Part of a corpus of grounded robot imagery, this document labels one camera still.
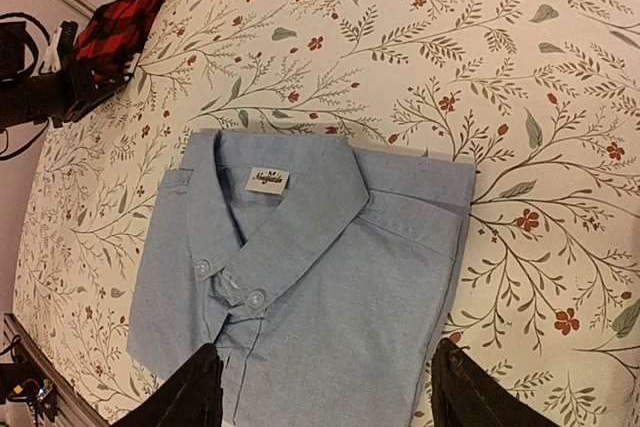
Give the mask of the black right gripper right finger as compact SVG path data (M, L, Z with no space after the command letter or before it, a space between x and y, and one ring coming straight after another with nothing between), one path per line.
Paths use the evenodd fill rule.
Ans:
M554 427L444 338L431 359L431 412L442 427Z

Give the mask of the light blue long sleeve shirt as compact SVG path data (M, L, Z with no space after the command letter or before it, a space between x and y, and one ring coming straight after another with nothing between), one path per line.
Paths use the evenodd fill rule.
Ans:
M127 350L222 358L234 426L407 426L455 297L476 171L340 136L193 133L159 185Z

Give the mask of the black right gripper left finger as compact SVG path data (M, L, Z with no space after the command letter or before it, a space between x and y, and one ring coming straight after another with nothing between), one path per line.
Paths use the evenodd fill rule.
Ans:
M201 346L144 403L115 427L221 427L223 361L215 346Z

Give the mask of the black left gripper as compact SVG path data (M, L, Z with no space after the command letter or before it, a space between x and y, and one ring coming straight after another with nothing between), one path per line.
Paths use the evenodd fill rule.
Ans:
M124 87L133 75L112 71L91 59L64 59L54 74L48 116L54 127L77 123Z

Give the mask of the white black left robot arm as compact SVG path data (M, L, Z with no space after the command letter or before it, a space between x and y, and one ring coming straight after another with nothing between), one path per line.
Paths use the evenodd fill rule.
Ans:
M29 23L58 55L58 71L44 71L38 45L27 30ZM132 78L130 73L109 71L95 60L77 59L72 52L77 30L77 22L64 21L60 35L52 37L41 22L24 12L1 16L1 133L7 136L11 127L23 124L42 126L14 150L6 139L2 161L25 153L48 127L80 121Z

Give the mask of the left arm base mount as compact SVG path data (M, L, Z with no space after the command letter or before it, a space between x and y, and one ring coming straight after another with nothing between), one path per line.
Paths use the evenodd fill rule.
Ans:
M57 388L31 363L1 364L1 404L25 403L35 420L55 421Z

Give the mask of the red black plaid shirt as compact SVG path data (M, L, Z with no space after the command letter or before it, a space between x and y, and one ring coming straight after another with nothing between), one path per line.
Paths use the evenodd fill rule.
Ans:
M142 53L164 1L114 0L100 6L75 41L76 60L93 62L105 73L125 75L125 67ZM99 86L109 82L105 73L94 74Z

